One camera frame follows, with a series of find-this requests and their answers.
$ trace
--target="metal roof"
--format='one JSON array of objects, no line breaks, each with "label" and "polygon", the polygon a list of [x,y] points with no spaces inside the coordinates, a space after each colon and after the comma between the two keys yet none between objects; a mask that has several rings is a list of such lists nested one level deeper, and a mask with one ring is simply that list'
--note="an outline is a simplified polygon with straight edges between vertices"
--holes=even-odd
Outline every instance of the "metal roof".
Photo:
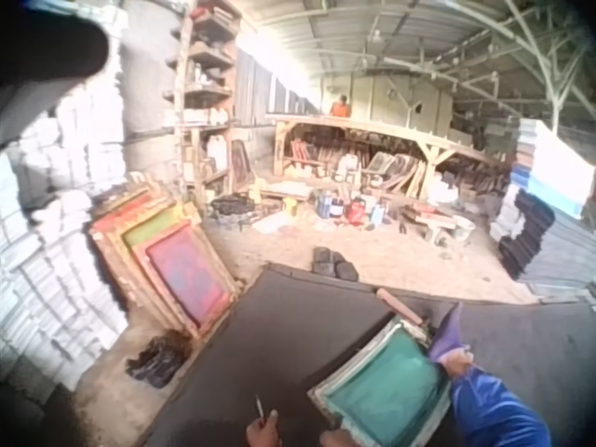
[{"label": "metal roof", "polygon": [[[563,120],[596,120],[590,76],[576,74],[593,65],[596,52],[593,46],[583,48],[587,39],[576,18],[557,5],[524,0],[235,3],[312,77],[393,68],[454,89],[454,108],[462,113],[550,117],[553,104],[564,101]],[[572,82],[565,92],[566,69]],[[553,95],[547,98],[547,91]]]}]

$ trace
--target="wooden workbench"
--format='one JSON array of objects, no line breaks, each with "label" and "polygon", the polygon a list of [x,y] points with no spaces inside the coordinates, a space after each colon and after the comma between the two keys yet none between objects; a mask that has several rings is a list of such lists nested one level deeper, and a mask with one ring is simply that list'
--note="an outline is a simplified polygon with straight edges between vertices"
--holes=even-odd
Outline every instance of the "wooden workbench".
[{"label": "wooden workbench", "polygon": [[331,126],[342,129],[363,130],[366,132],[378,133],[381,135],[388,135],[391,137],[402,138],[403,140],[411,140],[418,143],[420,150],[427,160],[427,170],[420,189],[420,198],[427,197],[427,189],[430,181],[433,178],[436,167],[447,160],[450,156],[458,154],[471,158],[491,166],[507,169],[508,165],[492,158],[482,152],[476,151],[471,146],[465,146],[458,142],[452,142],[446,138],[438,137],[427,132],[417,129],[405,128],[394,124],[387,124],[382,122],[372,121],[356,121],[351,118],[339,118],[336,116],[311,116],[311,115],[283,115],[271,114],[267,115],[270,119],[276,120],[276,145],[275,156],[273,164],[274,175],[283,175],[284,160],[288,157],[284,156],[286,137],[288,133],[298,124],[307,124],[313,126]]}]

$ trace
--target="stack of black fabric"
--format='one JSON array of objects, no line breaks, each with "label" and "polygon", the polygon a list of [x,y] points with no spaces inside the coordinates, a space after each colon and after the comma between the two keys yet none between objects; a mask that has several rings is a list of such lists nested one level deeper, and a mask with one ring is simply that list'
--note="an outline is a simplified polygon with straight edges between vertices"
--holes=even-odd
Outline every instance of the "stack of black fabric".
[{"label": "stack of black fabric", "polygon": [[586,224],[522,189],[515,206],[525,223],[499,250],[512,278],[550,287],[585,288],[596,277],[596,235]]}]

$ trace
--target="person's hand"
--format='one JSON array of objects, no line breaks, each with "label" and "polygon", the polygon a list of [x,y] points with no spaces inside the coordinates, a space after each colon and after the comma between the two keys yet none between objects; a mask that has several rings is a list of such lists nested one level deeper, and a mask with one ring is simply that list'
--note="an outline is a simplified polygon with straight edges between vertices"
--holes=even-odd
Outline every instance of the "person's hand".
[{"label": "person's hand", "polygon": [[266,422],[255,419],[246,427],[246,439],[250,447],[278,447],[278,412],[273,410]]},{"label": "person's hand", "polygon": [[359,447],[352,435],[345,428],[334,431],[325,431],[320,435],[322,447]]}]

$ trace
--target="person in orange shirt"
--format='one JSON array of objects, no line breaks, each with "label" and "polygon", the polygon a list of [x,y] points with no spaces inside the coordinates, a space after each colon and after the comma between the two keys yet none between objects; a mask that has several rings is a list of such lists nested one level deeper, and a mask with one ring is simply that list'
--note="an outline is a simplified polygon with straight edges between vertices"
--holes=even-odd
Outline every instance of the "person in orange shirt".
[{"label": "person in orange shirt", "polygon": [[340,118],[349,118],[352,115],[352,110],[346,102],[347,97],[345,95],[340,96],[339,101],[333,103],[330,115]]}]

